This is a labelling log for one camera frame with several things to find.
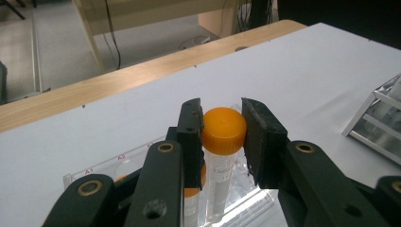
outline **white label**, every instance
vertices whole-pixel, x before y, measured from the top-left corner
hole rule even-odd
[[[210,180],[216,183],[222,183],[230,180],[235,155],[221,156],[216,154],[209,154],[210,162]]]
[[[197,212],[198,209],[198,201],[199,195],[195,195],[193,197],[185,198],[183,201],[183,215],[184,216],[191,216]]]

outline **cable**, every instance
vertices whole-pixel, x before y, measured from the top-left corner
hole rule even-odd
[[[92,6],[92,9],[94,9],[94,12],[95,12],[95,15],[96,15],[96,18],[97,18],[97,22],[99,23],[99,27],[101,28],[103,40],[104,40],[104,42],[106,43],[106,45],[107,45],[107,47],[109,49],[110,55],[112,56],[113,64],[114,64],[115,68],[117,68],[117,63],[115,62],[115,58],[114,58],[114,54],[113,54],[112,48],[110,47],[109,42],[106,39],[106,31],[104,30],[103,24],[101,23],[100,16],[99,16],[99,14],[97,12],[96,7],[94,6],[93,0],[91,0],[90,3],[91,3],[91,6]]]
[[[224,9],[225,5],[227,3],[227,0],[224,0],[223,7],[221,8],[221,21],[220,21],[220,32],[218,33],[218,37],[220,37],[221,33],[223,32],[223,18],[224,18]]]
[[[108,4],[107,0],[104,0],[104,2],[106,3],[107,19],[109,21],[110,34],[112,36],[115,49],[117,50],[118,65],[117,65],[116,69],[118,70],[121,67],[121,54],[120,54],[120,50],[118,49],[117,41],[115,40],[115,36],[114,36],[113,22],[112,22],[112,16],[110,15],[110,11],[109,11],[109,4]]]
[[[196,41],[197,39],[199,39],[199,38],[203,38],[203,40],[201,40],[201,41],[197,44],[195,41]],[[200,45],[200,44],[206,44],[206,43],[208,43],[209,41],[210,41],[210,36],[208,36],[208,35],[200,35],[200,36],[197,36],[197,37],[194,37],[194,38],[190,38],[190,39],[185,40],[184,42],[182,42],[182,43],[178,46],[178,49],[180,49],[180,50],[186,49],[185,44],[186,44],[186,43],[189,43],[189,42],[191,42],[193,46],[197,46],[197,45]]]
[[[273,22],[272,6],[273,6],[273,1],[269,0],[268,8],[267,8],[267,11],[266,11],[266,13],[268,14],[268,24],[271,24]]]
[[[239,2],[239,13],[236,15],[239,32],[248,30],[248,20],[251,13],[251,4],[247,0]]]

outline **wooden table edge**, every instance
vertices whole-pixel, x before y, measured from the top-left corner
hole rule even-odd
[[[59,114],[306,26],[284,20],[0,106],[0,132]]]

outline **black cable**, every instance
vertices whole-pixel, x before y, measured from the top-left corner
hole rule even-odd
[[[273,1],[269,0],[269,2],[268,2],[268,24],[271,24],[273,22],[272,7],[273,7]]]
[[[247,3],[247,12],[245,14],[245,22],[244,22],[246,30],[248,30],[248,24],[249,24],[249,21],[250,21],[251,6],[252,6],[252,2],[251,3]]]
[[[221,19],[220,19],[220,32],[218,33],[218,37],[221,36],[221,33],[223,32],[223,19],[224,19],[224,9],[225,9],[225,5],[227,3],[227,0],[224,0],[224,4],[223,7],[221,8]]]
[[[106,43],[107,48],[108,48],[109,51],[110,51],[110,55],[112,56],[112,59],[113,59],[113,64],[114,64],[114,66],[115,66],[115,68],[116,68],[116,67],[117,67],[117,63],[115,62],[112,48],[110,47],[109,42],[107,41],[106,32],[104,31],[104,27],[103,27],[103,24],[101,23],[100,16],[99,16],[99,14],[98,14],[98,12],[97,12],[96,7],[94,6],[93,0],[90,0],[89,2],[91,3],[91,7],[92,7],[92,9],[93,9],[94,12],[95,12],[97,21],[98,21],[98,23],[100,24],[100,28],[101,28],[101,30],[102,30],[103,40],[104,40],[104,42]]]
[[[247,4],[246,0],[242,0],[242,2],[239,2],[239,5],[239,13],[236,16],[236,21],[238,23],[239,32],[242,32],[248,30],[247,21],[249,17],[250,7],[249,4]]]
[[[109,4],[108,4],[107,0],[104,0],[104,2],[106,3],[107,19],[109,21],[110,34],[112,35],[113,43],[114,43],[115,49],[117,50],[117,54],[118,54],[118,65],[117,65],[117,70],[118,70],[121,67],[120,50],[118,49],[117,41],[115,40],[115,36],[114,36],[113,22],[112,22],[112,17],[110,15],[110,11],[109,11]]]

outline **screw hole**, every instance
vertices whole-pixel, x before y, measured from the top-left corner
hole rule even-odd
[[[98,192],[102,186],[103,183],[101,181],[91,180],[89,182],[81,184],[78,188],[78,193],[81,196],[90,196]]]
[[[315,149],[311,147],[310,145],[307,144],[297,144],[295,146],[296,149],[298,149],[300,152],[303,153],[313,153],[315,152]]]
[[[163,217],[167,212],[167,205],[165,201],[154,200],[148,202],[143,210],[143,214],[148,219],[157,219]]]
[[[159,145],[159,147],[157,147],[157,149],[161,152],[170,152],[171,150],[174,149],[174,146],[172,144],[161,144]]]
[[[360,212],[360,210],[357,207],[355,207],[354,205],[347,204],[345,206],[344,210],[350,216],[354,216],[354,217],[361,217],[362,216],[362,213]]]

